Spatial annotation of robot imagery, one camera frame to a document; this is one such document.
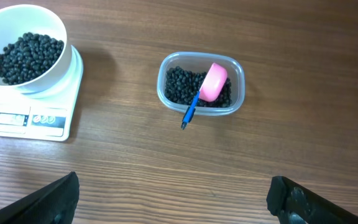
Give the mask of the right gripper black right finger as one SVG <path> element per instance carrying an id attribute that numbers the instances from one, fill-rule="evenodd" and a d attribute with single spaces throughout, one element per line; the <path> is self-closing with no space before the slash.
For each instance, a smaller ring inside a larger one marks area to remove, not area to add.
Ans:
<path id="1" fill-rule="evenodd" d="M 272 178 L 267 209 L 281 224 L 351 224 L 358 216 L 284 176 Z"/>

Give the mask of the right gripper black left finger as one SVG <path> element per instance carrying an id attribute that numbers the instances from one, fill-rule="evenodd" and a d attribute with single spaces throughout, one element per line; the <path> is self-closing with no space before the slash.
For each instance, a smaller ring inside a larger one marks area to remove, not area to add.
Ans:
<path id="1" fill-rule="evenodd" d="M 0 209 L 0 224 L 71 224 L 79 201 L 75 172 Z"/>

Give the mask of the pink scoop blue handle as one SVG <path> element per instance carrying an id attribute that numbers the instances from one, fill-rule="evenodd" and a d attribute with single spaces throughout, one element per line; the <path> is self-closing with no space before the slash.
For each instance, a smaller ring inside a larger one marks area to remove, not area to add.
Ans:
<path id="1" fill-rule="evenodd" d="M 212 63 L 209 71 L 207 72 L 205 79 L 203 80 L 198 92 L 193 98 L 191 105 L 186 110 L 186 113 L 182 119 L 181 128 L 184 130 L 188 123 L 191 122 L 193 115 L 196 111 L 196 104 L 199 99 L 213 102 L 215 101 L 227 79 L 227 71 L 224 67 L 217 63 Z"/>

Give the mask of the black beans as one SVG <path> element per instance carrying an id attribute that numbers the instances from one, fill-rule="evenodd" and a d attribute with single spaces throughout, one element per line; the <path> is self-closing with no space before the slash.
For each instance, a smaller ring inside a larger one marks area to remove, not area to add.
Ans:
<path id="1" fill-rule="evenodd" d="M 3 48 L 0 54 L 0 78 L 8 85 L 18 85 L 41 76 L 57 61 L 63 46 L 62 40 L 48 35 L 23 34 L 17 42 Z M 170 68 L 165 97 L 174 103 L 190 105 L 206 74 L 184 70 L 179 66 Z"/>

